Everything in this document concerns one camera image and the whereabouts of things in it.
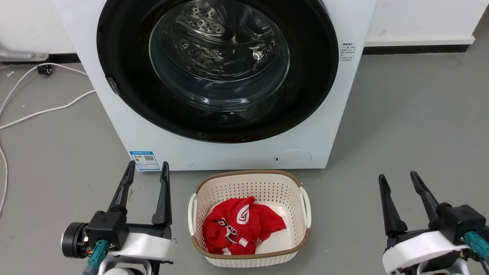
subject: gray floor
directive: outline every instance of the gray floor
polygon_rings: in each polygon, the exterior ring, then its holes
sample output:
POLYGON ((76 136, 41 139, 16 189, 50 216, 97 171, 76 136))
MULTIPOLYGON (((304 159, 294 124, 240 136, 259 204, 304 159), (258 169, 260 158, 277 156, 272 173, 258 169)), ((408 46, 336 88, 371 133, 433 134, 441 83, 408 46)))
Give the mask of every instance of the gray floor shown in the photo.
MULTIPOLYGON (((180 262, 163 266, 161 274, 384 274, 380 173, 410 229, 427 227, 410 170, 419 172, 439 201, 470 204, 489 217, 488 26, 485 16, 465 54, 362 58, 328 168, 292 171, 309 193, 313 224, 309 243, 286 264, 232 271, 209 264, 192 245, 186 211, 195 186, 214 172, 173 172, 172 229, 180 262)), ((28 68, 0 69, 1 101, 28 68), (15 74, 7 77, 10 71, 15 74)), ((62 69, 49 78, 32 74, 0 124, 91 89, 87 78, 62 69)), ((100 101, 90 95, 1 130, 0 138, 10 167, 0 219, 1 273, 80 274, 85 261, 61 255, 61 235, 69 223, 89 221, 108 206, 129 161, 100 101)), ((157 178, 136 174, 129 222, 150 222, 157 178)), ((477 264, 469 267, 473 275, 483 274, 477 264)))

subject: teal cable connector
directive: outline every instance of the teal cable connector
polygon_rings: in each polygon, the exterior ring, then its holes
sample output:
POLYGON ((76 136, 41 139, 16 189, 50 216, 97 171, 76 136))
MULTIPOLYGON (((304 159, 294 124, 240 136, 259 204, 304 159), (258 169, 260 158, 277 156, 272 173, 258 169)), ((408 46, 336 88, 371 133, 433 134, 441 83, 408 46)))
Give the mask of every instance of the teal cable connector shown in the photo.
POLYGON ((465 234, 465 244, 489 263, 489 244, 477 233, 471 231, 465 234))
POLYGON ((83 275, 97 275, 100 264, 104 261, 105 257, 109 253, 109 242, 100 240, 95 244, 93 253, 90 255, 88 265, 83 275))

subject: front-loading washing machine door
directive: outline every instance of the front-loading washing machine door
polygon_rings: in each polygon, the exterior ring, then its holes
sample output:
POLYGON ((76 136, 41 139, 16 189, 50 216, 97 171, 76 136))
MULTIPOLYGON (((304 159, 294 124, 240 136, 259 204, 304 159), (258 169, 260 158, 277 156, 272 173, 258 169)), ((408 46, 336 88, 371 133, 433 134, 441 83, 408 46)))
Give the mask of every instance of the front-loading washing machine door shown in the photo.
POLYGON ((338 66, 318 0, 108 0, 97 48, 133 110, 209 142, 293 128, 324 101, 338 66))

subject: white basket handle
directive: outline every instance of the white basket handle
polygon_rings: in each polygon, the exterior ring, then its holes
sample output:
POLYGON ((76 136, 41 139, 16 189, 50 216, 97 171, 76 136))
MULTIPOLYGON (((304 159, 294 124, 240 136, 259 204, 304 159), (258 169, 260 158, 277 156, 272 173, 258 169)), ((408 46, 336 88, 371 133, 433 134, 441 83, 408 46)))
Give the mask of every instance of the white basket handle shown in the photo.
POLYGON ((194 236, 195 235, 195 231, 196 231, 196 228, 195 228, 195 219, 194 219, 194 215, 195 215, 195 208, 196 208, 196 205, 195 205, 195 200, 197 199, 197 194, 193 194, 192 197, 190 198, 190 201, 188 203, 188 212, 187 212, 187 215, 188 215, 188 230, 190 231, 190 235, 194 236))
POLYGON ((309 196, 307 195, 306 190, 302 187, 300 187, 299 190, 301 191, 300 194, 302 197, 302 209, 305 207, 304 221, 306 222, 307 228, 311 228, 311 202, 309 201, 309 196))

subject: washing machine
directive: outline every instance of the washing machine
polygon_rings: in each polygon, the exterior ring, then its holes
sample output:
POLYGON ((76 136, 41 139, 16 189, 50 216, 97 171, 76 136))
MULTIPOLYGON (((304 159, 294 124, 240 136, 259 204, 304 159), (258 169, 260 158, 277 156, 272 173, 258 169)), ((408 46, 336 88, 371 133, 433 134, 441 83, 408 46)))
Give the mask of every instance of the washing machine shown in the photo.
POLYGON ((325 168, 377 0, 53 0, 139 171, 325 168))

